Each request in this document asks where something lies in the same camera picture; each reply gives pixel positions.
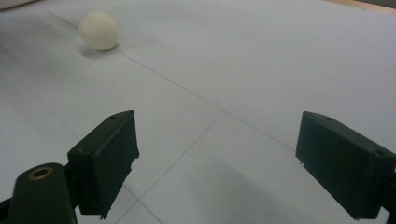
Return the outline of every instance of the white ball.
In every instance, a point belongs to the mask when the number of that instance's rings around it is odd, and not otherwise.
[[[79,23],[78,29],[82,40],[93,49],[111,49],[119,41],[119,26],[113,18],[100,11],[88,13]]]

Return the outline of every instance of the brass insert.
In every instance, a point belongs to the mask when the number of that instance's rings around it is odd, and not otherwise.
[[[38,167],[29,174],[30,180],[39,180],[46,178],[53,172],[52,168],[49,166]]]

